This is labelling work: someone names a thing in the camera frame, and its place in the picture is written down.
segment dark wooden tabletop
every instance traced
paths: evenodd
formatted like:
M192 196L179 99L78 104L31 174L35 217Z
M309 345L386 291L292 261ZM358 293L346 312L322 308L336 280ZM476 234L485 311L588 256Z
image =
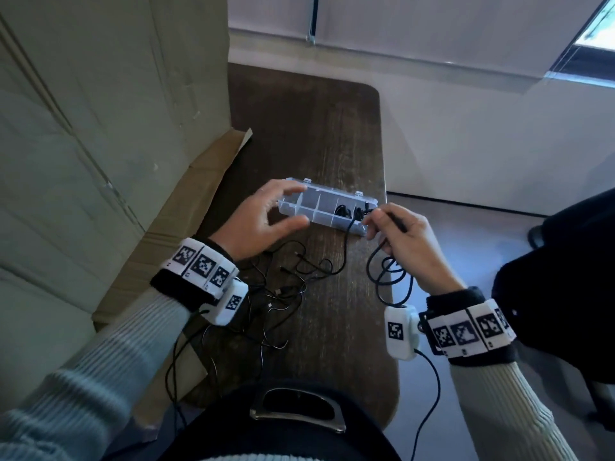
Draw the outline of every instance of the dark wooden tabletop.
M252 128L254 136L226 172L197 238L218 229L245 197L271 178L309 177L314 183L353 193L361 190L386 201L380 99L374 88L230 64L229 92L233 127ZM281 218L273 209L270 220ZM307 246L311 260L327 257L335 268L341 265L342 231L312 224L291 238ZM304 379L348 393L386 426L397 406L399 384L397 362L386 351L384 306L365 274L365 262L375 247L375 241L350 236L345 269L307 287L296 314L271 333L273 343L290 340L287 347L263 348L262 370L256 340L222 329L208 331L202 361L210 376L187 400L204 407L217 397L218 389L226 394L259 376ZM288 245L273 258L270 289L288 284L288 275L276 267L294 265L296 250ZM254 275L252 270L240 276L248 283L262 281ZM232 326L246 323L247 309L244 302ZM257 309L248 333L261 339L265 314ZM288 312L270 313L267 326ZM216 364L217 381L209 356Z

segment window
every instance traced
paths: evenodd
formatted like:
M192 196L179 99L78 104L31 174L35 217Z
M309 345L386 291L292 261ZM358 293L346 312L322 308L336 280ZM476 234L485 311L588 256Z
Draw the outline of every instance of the window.
M615 80L615 0L605 0L551 71Z

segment baseboard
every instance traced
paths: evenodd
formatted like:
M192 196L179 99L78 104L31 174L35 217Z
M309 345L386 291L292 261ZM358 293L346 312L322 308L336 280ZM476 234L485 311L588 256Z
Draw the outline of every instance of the baseboard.
M442 202L445 204L450 204L450 205L461 205L463 207L473 207L473 208L481 208L483 210L495 210L496 212L505 212L505 213L514 213L517 215L526 215L529 217L538 217L538 218L546 218L548 217L548 215L542 215L539 213L532 213L532 212L522 212L520 210L510 210L507 208L497 208L497 207L487 207L485 205L478 205L478 204L468 204L466 202L456 202L453 200L443 200L443 199L435 199L433 197L425 197L422 195L411 195L411 194L403 194L401 192L393 192L388 190L386 192L387 194L391 194L391 195L398 195L401 197L408 197L410 199L420 199L420 200L429 200L432 202Z

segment clear plastic box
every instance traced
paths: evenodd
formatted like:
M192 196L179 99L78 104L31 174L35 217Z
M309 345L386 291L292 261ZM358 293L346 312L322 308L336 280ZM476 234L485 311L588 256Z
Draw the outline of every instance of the clear plastic box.
M346 231L351 219L335 215L335 210L340 205L346 206L350 214L354 213L357 206L363 210L374 209L378 206L376 199L365 197L360 191L351 194L333 187L314 184L309 178L303 181L293 177L286 179L302 182L307 185L307 191L287 195L278 200L278 209L284 215L305 215L311 222ZM355 221L350 232L365 236L367 227L360 221Z

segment sleeve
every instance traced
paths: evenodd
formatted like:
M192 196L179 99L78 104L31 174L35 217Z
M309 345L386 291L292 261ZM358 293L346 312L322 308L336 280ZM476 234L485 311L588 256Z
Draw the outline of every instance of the sleeve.
M439 315L485 302L476 287L427 298ZM575 460L555 424L515 362L509 345L476 356L450 359L451 375L481 461Z
M147 290L20 407L0 416L0 459L100 459L188 319L179 302Z

